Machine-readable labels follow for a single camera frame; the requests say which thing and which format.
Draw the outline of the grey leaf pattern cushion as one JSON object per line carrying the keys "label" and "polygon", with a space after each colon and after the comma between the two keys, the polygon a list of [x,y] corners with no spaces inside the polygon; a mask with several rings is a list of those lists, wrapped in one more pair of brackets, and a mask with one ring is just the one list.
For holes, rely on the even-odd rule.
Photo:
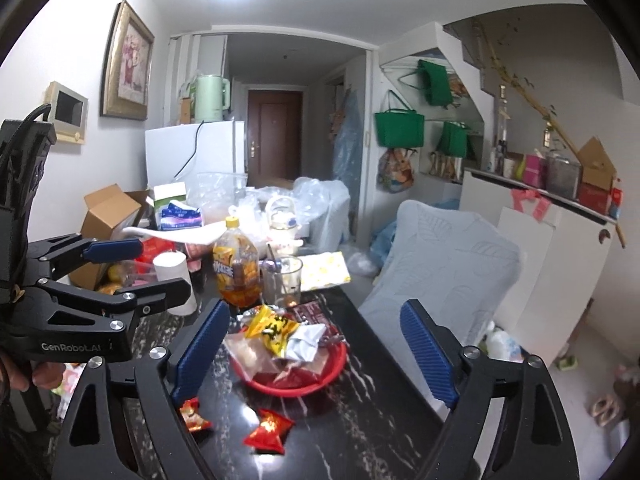
{"label": "grey leaf pattern cushion", "polygon": [[410,299],[460,344],[475,346],[522,272],[517,244],[475,212],[439,209],[406,200],[397,211],[392,249],[360,314],[440,418],[436,400],[400,329]]}

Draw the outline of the white kettle teapot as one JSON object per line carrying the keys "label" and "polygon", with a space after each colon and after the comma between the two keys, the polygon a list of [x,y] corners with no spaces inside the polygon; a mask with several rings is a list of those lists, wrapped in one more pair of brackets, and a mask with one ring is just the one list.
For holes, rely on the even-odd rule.
{"label": "white kettle teapot", "polygon": [[296,256],[304,241],[297,237],[300,225],[292,197],[272,196],[266,203],[265,217],[268,226],[267,240],[273,253],[279,257]]}

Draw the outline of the blue tissue pack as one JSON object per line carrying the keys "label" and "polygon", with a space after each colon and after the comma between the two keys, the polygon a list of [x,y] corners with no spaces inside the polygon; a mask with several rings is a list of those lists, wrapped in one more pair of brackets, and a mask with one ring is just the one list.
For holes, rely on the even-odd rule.
{"label": "blue tissue pack", "polygon": [[160,211],[158,227],[161,231],[195,229],[203,225],[201,211],[178,200],[171,200]]}

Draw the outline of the white foil snack packet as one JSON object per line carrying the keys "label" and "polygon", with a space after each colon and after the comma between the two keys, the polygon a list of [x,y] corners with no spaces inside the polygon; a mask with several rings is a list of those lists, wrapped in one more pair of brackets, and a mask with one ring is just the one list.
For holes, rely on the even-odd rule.
{"label": "white foil snack packet", "polygon": [[282,358],[310,363],[316,357],[320,341],[326,332],[324,324],[302,324],[288,337]]}

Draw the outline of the wall intercom panel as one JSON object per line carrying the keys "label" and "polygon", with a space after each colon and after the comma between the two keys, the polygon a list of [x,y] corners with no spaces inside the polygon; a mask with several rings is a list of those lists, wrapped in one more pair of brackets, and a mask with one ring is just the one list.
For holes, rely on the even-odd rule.
{"label": "wall intercom panel", "polygon": [[87,127],[88,99],[57,81],[47,88],[44,102],[51,105],[49,122],[60,142],[84,144]]}

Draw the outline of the green tote bag top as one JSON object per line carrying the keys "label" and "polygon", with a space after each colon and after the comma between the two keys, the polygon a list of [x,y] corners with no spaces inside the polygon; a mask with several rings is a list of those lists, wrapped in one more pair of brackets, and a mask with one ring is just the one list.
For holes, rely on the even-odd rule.
{"label": "green tote bag top", "polygon": [[455,74],[447,72],[445,66],[427,60],[419,60],[416,70],[398,78],[401,84],[418,90],[428,105],[445,110],[459,107],[460,96],[465,96],[465,88]]}

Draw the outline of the glass cup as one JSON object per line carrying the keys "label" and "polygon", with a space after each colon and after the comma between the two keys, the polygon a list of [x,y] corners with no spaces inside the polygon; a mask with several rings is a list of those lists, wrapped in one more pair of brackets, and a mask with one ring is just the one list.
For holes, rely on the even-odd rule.
{"label": "glass cup", "polygon": [[294,256],[276,261],[265,259],[262,272],[262,299],[279,308],[295,307],[302,296],[303,261]]}

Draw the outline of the metal spoon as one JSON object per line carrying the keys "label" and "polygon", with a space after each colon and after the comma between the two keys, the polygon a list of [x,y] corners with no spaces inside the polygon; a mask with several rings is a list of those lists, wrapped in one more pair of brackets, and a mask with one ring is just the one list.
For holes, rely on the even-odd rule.
{"label": "metal spoon", "polygon": [[264,263],[265,291],[270,304],[288,308],[295,304],[295,298],[285,286],[282,261],[276,257],[270,244],[267,245],[267,258]]}

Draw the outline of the clear plastic snack bag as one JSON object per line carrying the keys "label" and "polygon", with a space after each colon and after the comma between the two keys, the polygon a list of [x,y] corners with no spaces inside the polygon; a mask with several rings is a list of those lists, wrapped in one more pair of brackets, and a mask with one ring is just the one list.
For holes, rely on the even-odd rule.
{"label": "clear plastic snack bag", "polygon": [[246,338],[243,333],[228,334],[224,337],[224,346],[246,380],[258,374],[280,372],[278,361],[259,338]]}

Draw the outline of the dark red snack packet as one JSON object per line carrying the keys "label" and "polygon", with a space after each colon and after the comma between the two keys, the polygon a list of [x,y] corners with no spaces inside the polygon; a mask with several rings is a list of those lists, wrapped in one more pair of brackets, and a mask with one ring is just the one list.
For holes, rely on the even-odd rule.
{"label": "dark red snack packet", "polygon": [[296,322],[307,324],[323,324],[330,325],[329,319],[323,312],[322,307],[317,301],[307,302],[306,304],[298,304],[290,309]]}

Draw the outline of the yellow smiley paper bag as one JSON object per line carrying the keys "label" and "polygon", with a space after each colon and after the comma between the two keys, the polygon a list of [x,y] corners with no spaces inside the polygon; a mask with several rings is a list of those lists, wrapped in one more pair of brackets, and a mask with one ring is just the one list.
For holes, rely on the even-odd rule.
{"label": "yellow smiley paper bag", "polygon": [[299,259],[303,263],[300,278],[302,292],[341,286],[352,280],[341,252],[322,252],[300,256]]}

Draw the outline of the red gold snack packet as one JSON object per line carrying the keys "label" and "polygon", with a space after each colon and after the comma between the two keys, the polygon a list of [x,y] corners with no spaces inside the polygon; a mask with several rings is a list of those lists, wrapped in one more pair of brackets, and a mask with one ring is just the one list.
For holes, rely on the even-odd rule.
{"label": "red gold snack packet", "polygon": [[283,440],[295,426],[294,420],[273,410],[258,410],[258,426],[243,440],[243,444],[258,452],[285,454]]}

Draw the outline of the gold framed picture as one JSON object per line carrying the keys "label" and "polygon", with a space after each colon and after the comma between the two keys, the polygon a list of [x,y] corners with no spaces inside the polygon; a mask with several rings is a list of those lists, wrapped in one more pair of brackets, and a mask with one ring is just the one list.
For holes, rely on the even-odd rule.
{"label": "gold framed picture", "polygon": [[148,118],[155,37],[122,0],[114,14],[103,63],[100,115],[144,122]]}

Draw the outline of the white paper towel roll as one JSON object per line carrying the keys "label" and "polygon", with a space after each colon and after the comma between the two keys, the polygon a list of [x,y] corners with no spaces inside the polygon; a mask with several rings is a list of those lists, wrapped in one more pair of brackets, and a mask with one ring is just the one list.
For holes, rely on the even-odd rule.
{"label": "white paper towel roll", "polygon": [[198,310],[193,286],[183,252],[162,252],[153,259],[157,281],[167,292],[168,312],[189,316]]}

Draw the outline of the brown entrance door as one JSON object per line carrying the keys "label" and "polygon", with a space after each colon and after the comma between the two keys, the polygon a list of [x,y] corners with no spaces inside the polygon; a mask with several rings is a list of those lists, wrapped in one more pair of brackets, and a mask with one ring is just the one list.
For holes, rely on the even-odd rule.
{"label": "brown entrance door", "polygon": [[250,185],[293,182],[302,169],[303,93],[250,90],[247,169]]}

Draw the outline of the iced tea bottle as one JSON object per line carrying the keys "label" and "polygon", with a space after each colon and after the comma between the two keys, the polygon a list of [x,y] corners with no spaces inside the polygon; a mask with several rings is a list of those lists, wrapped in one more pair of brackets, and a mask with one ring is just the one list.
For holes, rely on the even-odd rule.
{"label": "iced tea bottle", "polygon": [[226,230],[215,240],[213,268],[218,292],[224,301],[243,310],[259,300],[259,252],[241,231],[240,220],[228,216]]}

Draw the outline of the red picture snack packet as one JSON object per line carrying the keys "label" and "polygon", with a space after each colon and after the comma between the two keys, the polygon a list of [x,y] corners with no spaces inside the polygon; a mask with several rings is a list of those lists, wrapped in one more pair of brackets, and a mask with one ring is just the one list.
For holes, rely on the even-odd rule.
{"label": "red picture snack packet", "polygon": [[200,414],[200,400],[192,398],[183,402],[180,406],[180,414],[186,429],[190,432],[211,430],[213,424]]}

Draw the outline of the yellow snack packet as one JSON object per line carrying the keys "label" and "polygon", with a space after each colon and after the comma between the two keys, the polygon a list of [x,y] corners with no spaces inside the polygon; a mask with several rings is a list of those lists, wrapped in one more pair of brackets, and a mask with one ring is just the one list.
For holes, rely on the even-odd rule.
{"label": "yellow snack packet", "polygon": [[288,341],[299,326],[299,322],[292,318],[277,313],[269,306],[262,306],[243,334],[245,338],[260,339],[267,350],[283,359]]}

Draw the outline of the red plastic basket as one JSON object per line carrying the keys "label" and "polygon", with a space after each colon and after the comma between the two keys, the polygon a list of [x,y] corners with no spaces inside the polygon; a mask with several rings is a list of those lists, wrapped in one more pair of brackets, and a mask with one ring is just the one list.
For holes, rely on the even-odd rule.
{"label": "red plastic basket", "polygon": [[280,372],[277,374],[258,374],[252,380],[240,375],[240,369],[230,356],[232,370],[244,384],[268,396],[297,398],[326,388],[339,378],[347,361],[347,344],[339,342],[328,348],[320,348],[310,363],[280,360]]}

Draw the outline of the green tote bag left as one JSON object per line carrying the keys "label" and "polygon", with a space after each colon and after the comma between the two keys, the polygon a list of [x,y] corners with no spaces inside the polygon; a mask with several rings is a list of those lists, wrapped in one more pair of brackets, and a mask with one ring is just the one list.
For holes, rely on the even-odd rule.
{"label": "green tote bag left", "polygon": [[381,148],[420,148],[424,143],[425,118],[394,90],[386,92],[387,108],[374,114],[376,140]]}

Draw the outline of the green tote bag right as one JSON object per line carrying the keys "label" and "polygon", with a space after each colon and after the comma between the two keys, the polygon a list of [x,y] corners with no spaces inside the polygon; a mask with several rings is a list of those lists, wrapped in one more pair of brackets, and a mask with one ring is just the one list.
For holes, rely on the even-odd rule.
{"label": "green tote bag right", "polygon": [[458,122],[444,122],[436,151],[450,157],[468,156],[468,136],[471,130]]}

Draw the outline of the colourful patterned bag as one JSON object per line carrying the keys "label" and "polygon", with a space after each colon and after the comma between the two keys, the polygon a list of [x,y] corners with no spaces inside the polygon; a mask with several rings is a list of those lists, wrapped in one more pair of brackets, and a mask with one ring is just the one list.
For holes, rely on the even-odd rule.
{"label": "colourful patterned bag", "polygon": [[378,161],[378,187],[390,194],[407,191],[414,177],[410,157],[412,148],[388,148]]}

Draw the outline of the brown cardboard box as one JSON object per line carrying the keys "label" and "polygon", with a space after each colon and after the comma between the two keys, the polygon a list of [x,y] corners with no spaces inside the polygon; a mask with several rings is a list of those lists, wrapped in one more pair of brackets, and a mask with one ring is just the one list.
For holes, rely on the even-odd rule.
{"label": "brown cardboard box", "polygon": [[[127,195],[118,184],[100,188],[84,197],[87,213],[80,234],[97,240],[116,240],[123,229],[134,225],[141,205]],[[70,274],[70,282],[95,290],[104,277],[107,263],[87,263]]]}

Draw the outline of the green electric kettle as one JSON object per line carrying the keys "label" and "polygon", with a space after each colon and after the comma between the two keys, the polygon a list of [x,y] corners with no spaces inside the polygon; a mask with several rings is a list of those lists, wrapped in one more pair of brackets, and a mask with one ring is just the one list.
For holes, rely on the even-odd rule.
{"label": "green electric kettle", "polygon": [[222,122],[224,112],[230,108],[231,82],[217,75],[201,75],[195,79],[194,120],[196,122]]}

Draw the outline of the green tote bag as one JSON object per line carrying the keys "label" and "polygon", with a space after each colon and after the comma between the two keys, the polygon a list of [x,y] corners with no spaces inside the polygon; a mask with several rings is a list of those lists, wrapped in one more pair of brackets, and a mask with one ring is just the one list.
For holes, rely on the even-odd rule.
{"label": "green tote bag", "polygon": [[447,72],[445,66],[427,60],[419,60],[416,70],[398,78],[401,84],[418,90],[428,105],[445,110],[459,107],[460,96],[465,96],[465,88],[455,74]]}
{"label": "green tote bag", "polygon": [[468,136],[471,130],[458,122],[444,122],[436,151],[450,157],[468,156]]}
{"label": "green tote bag", "polygon": [[376,140],[381,148],[420,148],[424,143],[425,118],[394,90],[386,92],[387,108],[374,114]]}

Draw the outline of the white refrigerator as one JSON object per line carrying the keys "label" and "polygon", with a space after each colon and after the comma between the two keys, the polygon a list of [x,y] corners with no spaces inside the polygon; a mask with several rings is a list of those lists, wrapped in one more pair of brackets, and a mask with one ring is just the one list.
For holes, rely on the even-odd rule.
{"label": "white refrigerator", "polygon": [[245,122],[197,122],[145,131],[146,183],[186,182],[197,174],[245,172]]}

